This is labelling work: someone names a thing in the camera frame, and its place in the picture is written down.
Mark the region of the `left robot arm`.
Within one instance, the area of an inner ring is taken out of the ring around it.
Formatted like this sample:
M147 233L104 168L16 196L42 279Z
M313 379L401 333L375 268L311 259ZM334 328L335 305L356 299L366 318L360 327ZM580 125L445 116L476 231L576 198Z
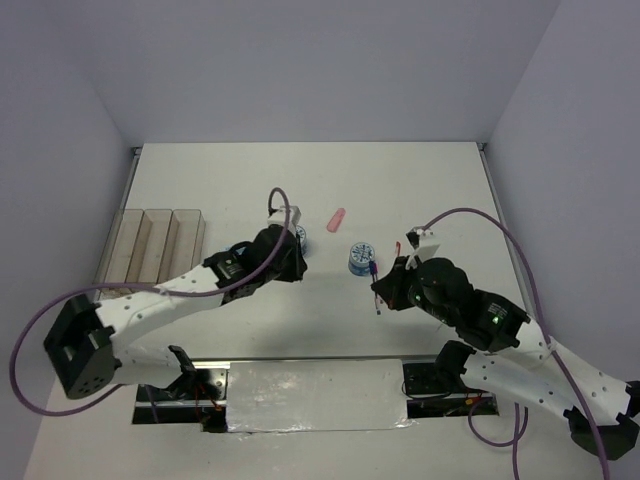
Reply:
M156 352L135 347L135 341L189 315L249 297L271 281L299 281L306 269L296 231L270 225L254 240L212 255L152 292L101 302L85 294L72 297L44 348L71 400L109 384L147 384L182 399L204 388L209 374L197 370L175 341Z

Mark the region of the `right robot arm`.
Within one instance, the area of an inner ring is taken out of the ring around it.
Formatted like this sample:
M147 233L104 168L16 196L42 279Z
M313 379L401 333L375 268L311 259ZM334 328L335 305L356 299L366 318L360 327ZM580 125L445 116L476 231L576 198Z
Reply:
M618 460L639 438L639 384L591 366L553 339L507 298L475 288L445 258L414 268L399 257L371 288L394 311L418 308L457 337L434 362L446 391L484 390L520 405L543 409L568 424L583 450Z

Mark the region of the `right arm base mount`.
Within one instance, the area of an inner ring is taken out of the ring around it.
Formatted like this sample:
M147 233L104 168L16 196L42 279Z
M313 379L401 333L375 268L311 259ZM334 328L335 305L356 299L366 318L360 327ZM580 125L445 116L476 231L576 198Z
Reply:
M402 362L401 391L410 419L498 415L495 396L462 383L464 362L475 350L448 341L434 358Z

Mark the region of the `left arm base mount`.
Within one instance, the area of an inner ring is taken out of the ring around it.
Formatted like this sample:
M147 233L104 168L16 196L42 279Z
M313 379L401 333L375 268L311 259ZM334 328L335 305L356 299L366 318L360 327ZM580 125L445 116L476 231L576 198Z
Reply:
M226 433L229 368L197 367L182 348L170 346L169 351L179 374L164 388L138 386L132 424L197 424L202 432Z

